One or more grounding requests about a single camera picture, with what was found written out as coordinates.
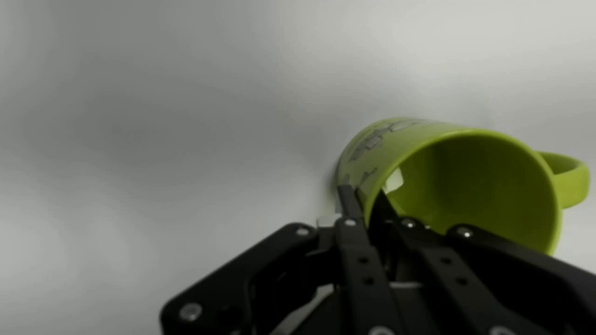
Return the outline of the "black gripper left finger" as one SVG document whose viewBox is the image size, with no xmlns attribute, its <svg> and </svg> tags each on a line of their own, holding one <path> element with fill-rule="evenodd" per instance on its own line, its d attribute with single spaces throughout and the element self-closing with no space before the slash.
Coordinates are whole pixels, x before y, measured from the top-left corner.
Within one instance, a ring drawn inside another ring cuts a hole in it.
<svg viewBox="0 0 596 335">
<path fill-rule="evenodd" d="M 172 298 L 164 335 L 268 335 L 285 316 L 332 285 L 315 333 L 401 335 L 399 309 L 352 186 L 337 188 L 332 227 L 287 223 Z"/>
</svg>

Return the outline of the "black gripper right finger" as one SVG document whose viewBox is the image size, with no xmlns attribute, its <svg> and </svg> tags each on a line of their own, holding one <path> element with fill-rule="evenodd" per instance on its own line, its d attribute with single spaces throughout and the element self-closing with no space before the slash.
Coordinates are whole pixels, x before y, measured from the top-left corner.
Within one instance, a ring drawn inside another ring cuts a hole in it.
<svg viewBox="0 0 596 335">
<path fill-rule="evenodd" d="M 458 223 L 440 234 L 380 195 L 371 240 L 404 335 L 596 335 L 596 273 Z"/>
</svg>

